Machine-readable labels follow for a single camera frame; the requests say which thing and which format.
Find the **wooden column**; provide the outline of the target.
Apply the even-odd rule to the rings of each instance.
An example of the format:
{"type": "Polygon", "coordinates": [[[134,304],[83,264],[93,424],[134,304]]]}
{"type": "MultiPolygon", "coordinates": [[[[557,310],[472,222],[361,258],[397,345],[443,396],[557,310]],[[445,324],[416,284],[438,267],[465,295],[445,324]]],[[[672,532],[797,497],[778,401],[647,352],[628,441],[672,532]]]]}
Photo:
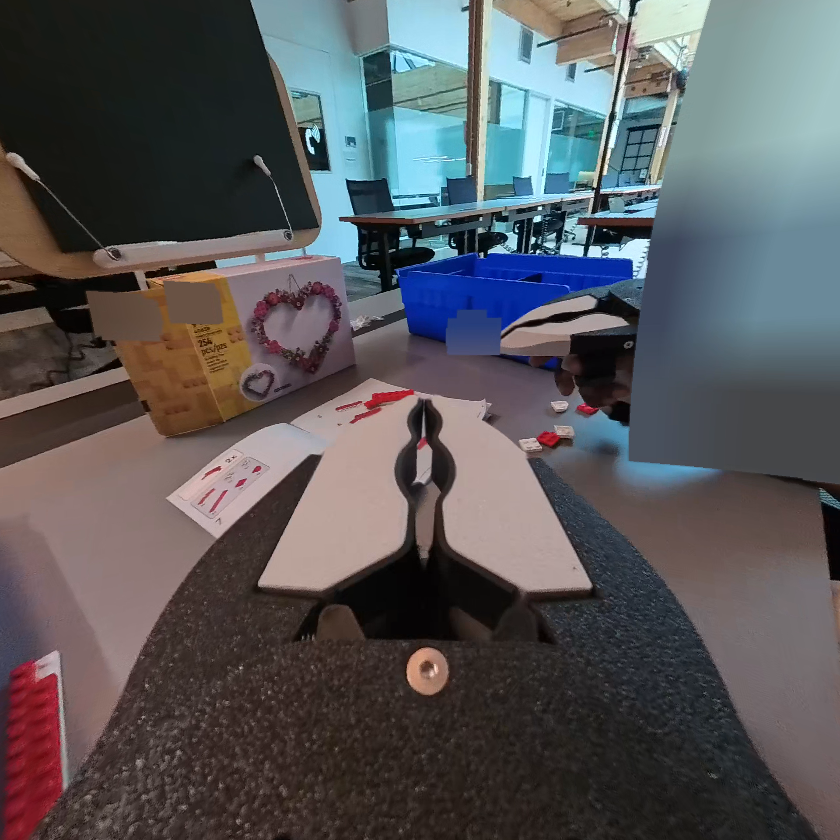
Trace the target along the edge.
{"type": "Polygon", "coordinates": [[[466,173],[476,187],[478,201],[485,198],[492,8],[492,1],[469,1],[467,4],[466,173]]]}

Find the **black office chair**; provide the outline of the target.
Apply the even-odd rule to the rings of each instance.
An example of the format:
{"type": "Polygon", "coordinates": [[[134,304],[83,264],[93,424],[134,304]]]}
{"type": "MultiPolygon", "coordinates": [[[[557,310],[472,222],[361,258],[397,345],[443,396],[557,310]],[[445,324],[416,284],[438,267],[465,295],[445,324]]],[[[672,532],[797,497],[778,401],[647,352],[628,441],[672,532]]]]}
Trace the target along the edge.
{"type": "Polygon", "coordinates": [[[513,231],[518,237],[518,252],[538,254],[546,239],[554,237],[554,246],[559,249],[563,242],[563,233],[567,212],[554,209],[542,216],[530,217],[513,224],[513,231]]]}
{"type": "Polygon", "coordinates": [[[417,244],[419,231],[409,228],[411,244],[401,244],[405,227],[400,222],[387,223],[396,211],[389,182],[347,179],[353,225],[358,234],[358,263],[364,270],[376,270],[384,283],[391,282],[395,270],[426,264],[434,259],[434,250],[417,244]]]}
{"type": "MultiPolygon", "coordinates": [[[[478,201],[475,180],[471,176],[447,178],[449,205],[476,203],[478,201]]],[[[448,235],[448,246],[457,251],[458,256],[475,250],[480,257],[486,258],[489,252],[508,241],[508,234],[495,230],[492,225],[486,229],[471,229],[448,235]]]]}

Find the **white instruction booklet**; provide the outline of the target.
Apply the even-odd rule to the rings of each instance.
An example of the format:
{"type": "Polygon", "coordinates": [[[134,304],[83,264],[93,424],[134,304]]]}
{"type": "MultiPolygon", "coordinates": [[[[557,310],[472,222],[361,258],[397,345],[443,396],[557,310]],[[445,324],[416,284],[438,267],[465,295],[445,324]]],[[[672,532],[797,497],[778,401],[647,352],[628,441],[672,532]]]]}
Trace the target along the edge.
{"type": "Polygon", "coordinates": [[[167,501],[218,539],[307,457],[330,455],[334,449],[339,450],[339,464],[345,473],[339,488],[371,490],[382,475],[394,477],[400,447],[412,434],[405,427],[406,414],[399,410],[394,422],[384,419],[391,411],[390,404],[350,425],[356,414],[367,409],[339,413],[335,407],[367,401],[375,392],[396,390],[401,388],[367,379],[291,423],[264,427],[199,469],[167,501]]]}

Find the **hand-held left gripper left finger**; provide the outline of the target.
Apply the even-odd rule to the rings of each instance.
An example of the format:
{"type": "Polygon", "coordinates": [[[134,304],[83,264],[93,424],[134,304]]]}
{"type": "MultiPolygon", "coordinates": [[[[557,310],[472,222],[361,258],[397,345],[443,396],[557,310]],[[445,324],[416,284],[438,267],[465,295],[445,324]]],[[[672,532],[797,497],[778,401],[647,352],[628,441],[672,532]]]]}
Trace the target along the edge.
{"type": "Polygon", "coordinates": [[[264,592],[324,597],[414,544],[410,488],[424,400],[408,396],[328,446],[258,580],[264,592]]]}

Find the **long wooden office table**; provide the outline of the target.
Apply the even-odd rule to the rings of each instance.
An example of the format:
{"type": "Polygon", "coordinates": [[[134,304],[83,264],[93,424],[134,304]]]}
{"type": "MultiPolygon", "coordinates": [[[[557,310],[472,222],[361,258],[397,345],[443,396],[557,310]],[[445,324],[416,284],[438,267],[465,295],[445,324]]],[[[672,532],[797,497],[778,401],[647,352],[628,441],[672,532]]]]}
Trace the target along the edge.
{"type": "Polygon", "coordinates": [[[597,230],[606,230],[622,238],[649,240],[661,186],[634,185],[598,192],[591,202],[591,211],[577,218],[577,224],[587,229],[583,256],[589,255],[597,238],[597,230]]]}
{"type": "MultiPolygon", "coordinates": [[[[400,222],[403,229],[417,228],[420,238],[430,238],[435,235],[452,234],[471,229],[487,228],[496,217],[515,223],[530,217],[542,216],[554,209],[567,209],[570,205],[582,202],[592,203],[595,196],[593,190],[569,193],[512,196],[476,203],[424,206],[417,209],[398,209],[391,217],[384,219],[387,223],[400,222]]],[[[342,216],[340,222],[353,224],[353,215],[342,216]]],[[[395,272],[391,282],[381,281],[383,292],[393,289],[395,272]]]]}

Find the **person's right hand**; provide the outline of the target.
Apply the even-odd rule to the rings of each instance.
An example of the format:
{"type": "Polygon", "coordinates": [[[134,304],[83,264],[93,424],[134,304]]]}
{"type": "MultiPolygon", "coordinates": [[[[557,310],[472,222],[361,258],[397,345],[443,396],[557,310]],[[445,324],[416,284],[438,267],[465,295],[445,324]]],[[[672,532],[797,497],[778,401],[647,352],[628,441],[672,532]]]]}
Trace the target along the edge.
{"type": "Polygon", "coordinates": [[[633,351],[619,354],[569,355],[554,374],[559,392],[577,391],[582,401],[599,408],[611,420],[629,426],[634,376],[633,351]]]}

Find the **dark wall panel white logo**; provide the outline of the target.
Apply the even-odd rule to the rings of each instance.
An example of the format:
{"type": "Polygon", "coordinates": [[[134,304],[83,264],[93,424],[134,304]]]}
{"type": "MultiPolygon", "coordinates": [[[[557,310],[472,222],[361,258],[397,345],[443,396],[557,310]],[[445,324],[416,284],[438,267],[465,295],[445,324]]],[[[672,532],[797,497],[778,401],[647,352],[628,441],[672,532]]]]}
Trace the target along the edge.
{"type": "Polygon", "coordinates": [[[311,172],[331,172],[322,100],[318,93],[289,89],[290,103],[311,172]]]}

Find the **red studded base plate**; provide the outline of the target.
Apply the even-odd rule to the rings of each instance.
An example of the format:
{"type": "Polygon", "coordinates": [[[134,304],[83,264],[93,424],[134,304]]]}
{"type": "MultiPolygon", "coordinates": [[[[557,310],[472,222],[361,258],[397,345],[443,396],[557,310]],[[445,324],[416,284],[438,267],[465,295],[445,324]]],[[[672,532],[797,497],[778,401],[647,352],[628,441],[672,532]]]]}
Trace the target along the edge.
{"type": "Polygon", "coordinates": [[[3,839],[29,839],[69,782],[59,651],[14,668],[8,680],[3,839]]]}

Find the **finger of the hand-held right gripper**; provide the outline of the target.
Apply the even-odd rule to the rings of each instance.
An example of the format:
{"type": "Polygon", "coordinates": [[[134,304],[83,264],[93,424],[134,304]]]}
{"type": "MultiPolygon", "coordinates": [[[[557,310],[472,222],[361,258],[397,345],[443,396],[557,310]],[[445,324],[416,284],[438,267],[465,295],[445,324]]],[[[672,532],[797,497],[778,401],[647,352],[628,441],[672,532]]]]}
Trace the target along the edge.
{"type": "Polygon", "coordinates": [[[564,358],[571,354],[616,354],[635,345],[637,325],[603,312],[511,325],[500,338],[500,354],[564,358]]]}
{"type": "Polygon", "coordinates": [[[582,295],[578,297],[564,297],[557,301],[546,303],[532,309],[508,325],[508,330],[536,327],[545,323],[570,322],[590,314],[611,314],[612,304],[606,297],[582,295]]]}

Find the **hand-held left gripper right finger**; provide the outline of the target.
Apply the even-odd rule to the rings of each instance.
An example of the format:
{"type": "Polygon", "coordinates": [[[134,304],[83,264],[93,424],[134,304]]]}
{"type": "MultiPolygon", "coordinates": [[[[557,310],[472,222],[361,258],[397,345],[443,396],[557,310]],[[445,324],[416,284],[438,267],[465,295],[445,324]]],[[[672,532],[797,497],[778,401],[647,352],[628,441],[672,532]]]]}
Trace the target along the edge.
{"type": "Polygon", "coordinates": [[[448,559],[529,599],[588,596],[593,584],[522,449],[456,400],[425,402],[448,559]]]}

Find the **wooden book stand black board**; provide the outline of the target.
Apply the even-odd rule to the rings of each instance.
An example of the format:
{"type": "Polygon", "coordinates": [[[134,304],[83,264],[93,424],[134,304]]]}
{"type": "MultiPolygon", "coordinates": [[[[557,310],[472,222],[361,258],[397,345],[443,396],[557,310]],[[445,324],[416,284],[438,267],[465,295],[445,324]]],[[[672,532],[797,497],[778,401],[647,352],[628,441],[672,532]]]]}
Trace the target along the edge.
{"type": "Polygon", "coordinates": [[[2,252],[80,280],[303,249],[322,216],[251,2],[1,3],[2,252]]]}

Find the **blue plastic bin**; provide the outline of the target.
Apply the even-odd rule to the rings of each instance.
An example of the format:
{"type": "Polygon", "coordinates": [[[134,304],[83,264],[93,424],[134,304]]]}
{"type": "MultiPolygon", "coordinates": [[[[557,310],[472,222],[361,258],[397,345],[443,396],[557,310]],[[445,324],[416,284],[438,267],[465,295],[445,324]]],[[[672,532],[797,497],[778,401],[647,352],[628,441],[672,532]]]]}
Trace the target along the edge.
{"type": "Polygon", "coordinates": [[[400,269],[409,332],[447,341],[460,312],[483,311],[501,334],[526,312],[593,287],[633,279],[629,259],[577,256],[467,254],[400,269]]]}

